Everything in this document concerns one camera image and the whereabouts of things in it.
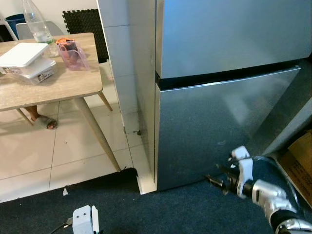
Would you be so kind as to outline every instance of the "person's foot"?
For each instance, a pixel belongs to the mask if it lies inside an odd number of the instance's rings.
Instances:
[[[47,129],[54,129],[58,125],[57,121],[55,119],[49,118],[47,116],[39,115],[37,118],[31,118],[32,121],[40,122],[43,126],[45,126]]]

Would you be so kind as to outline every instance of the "white storage box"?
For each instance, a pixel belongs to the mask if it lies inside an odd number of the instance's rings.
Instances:
[[[36,63],[44,59],[41,55],[47,49],[47,43],[19,43],[0,56],[0,72],[30,74]]]
[[[54,60],[43,58],[36,62],[37,66],[30,70],[28,74],[12,74],[18,79],[22,79],[31,84],[39,84],[57,72],[57,66]]]

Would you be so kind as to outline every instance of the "stainless steel refrigerator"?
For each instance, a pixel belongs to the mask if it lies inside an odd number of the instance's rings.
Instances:
[[[232,149],[254,147],[312,50],[311,0],[131,0],[129,16],[158,190],[216,175]]]

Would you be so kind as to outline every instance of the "freezer door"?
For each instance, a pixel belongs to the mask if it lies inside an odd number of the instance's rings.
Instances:
[[[160,78],[306,58],[311,0],[157,0]]]
[[[180,89],[157,88],[157,189],[220,173],[216,164],[225,164],[232,149],[253,140],[299,69]]]

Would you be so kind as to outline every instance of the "water bottle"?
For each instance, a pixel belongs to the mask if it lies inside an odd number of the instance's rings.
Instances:
[[[58,50],[55,45],[53,36],[46,25],[45,19],[40,13],[39,9],[31,0],[23,0],[23,12],[25,21],[29,27],[29,30],[34,35],[36,42],[48,43],[49,48],[46,50],[47,56],[57,56]]]

